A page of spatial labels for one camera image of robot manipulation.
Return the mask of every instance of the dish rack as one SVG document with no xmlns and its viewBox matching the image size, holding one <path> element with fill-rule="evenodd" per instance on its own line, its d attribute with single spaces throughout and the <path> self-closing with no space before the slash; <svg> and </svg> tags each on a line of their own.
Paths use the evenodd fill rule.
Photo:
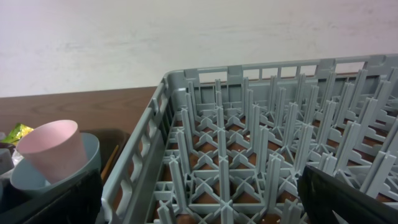
<svg viewBox="0 0 398 224">
<path fill-rule="evenodd" d="M 398 209 L 394 67 L 398 55 L 167 73 L 104 185 L 105 220 L 306 223 L 297 193 L 306 164 Z M 201 80 L 215 73 L 225 82 Z"/>
</svg>

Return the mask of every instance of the blue-gray plastic bowl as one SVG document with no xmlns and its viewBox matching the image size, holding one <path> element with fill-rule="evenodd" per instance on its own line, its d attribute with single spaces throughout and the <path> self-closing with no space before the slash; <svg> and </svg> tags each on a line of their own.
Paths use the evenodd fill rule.
<svg viewBox="0 0 398 224">
<path fill-rule="evenodd" d="M 95 135 L 89 133 L 81 133 L 81 138 L 83 140 L 88 162 L 80 170 L 66 179 L 54 184 L 49 184 L 45 177 L 35 169 L 28 160 L 23 159 L 18 163 L 14 172 L 11 174 L 10 182 L 12 186 L 31 197 L 36 197 L 60 184 L 63 184 L 67 180 L 70 180 L 72 177 L 81 174 L 84 171 L 101 169 L 100 141 Z"/>
</svg>

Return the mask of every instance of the black object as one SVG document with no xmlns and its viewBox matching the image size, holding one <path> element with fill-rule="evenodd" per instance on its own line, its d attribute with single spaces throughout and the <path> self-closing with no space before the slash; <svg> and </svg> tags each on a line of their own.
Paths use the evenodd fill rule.
<svg viewBox="0 0 398 224">
<path fill-rule="evenodd" d="M 0 214 L 0 222 L 95 223 L 101 208 L 101 195 L 99 171 L 85 172 L 40 197 Z"/>
<path fill-rule="evenodd" d="M 398 211 L 306 166 L 298 180 L 298 195 L 311 224 L 339 223 L 334 212 L 348 223 L 398 223 Z"/>
</svg>

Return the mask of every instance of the wall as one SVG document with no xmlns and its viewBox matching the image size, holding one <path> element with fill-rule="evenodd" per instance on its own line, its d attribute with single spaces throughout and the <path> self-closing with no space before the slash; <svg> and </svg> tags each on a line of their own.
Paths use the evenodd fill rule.
<svg viewBox="0 0 398 224">
<path fill-rule="evenodd" d="M 157 85 L 181 68 L 398 52 L 398 2 L 0 0 L 0 96 Z"/>
</svg>

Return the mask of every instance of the cup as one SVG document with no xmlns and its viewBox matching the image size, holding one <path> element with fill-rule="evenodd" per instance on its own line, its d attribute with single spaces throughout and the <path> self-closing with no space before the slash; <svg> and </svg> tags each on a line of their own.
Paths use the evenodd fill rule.
<svg viewBox="0 0 398 224">
<path fill-rule="evenodd" d="M 87 163 L 76 122 L 54 121 L 34 129 L 16 147 L 51 183 L 63 180 Z"/>
<path fill-rule="evenodd" d="M 39 172 L 27 159 L 23 159 L 18 163 L 11 174 L 10 182 L 12 186 L 30 197 L 39 197 L 43 193 L 64 184 L 75 176 L 93 169 L 101 169 L 101 152 L 100 141 L 98 138 L 89 133 L 81 133 L 83 144 L 88 157 L 88 162 L 77 172 L 71 176 L 50 184 L 45 177 Z"/>
</svg>

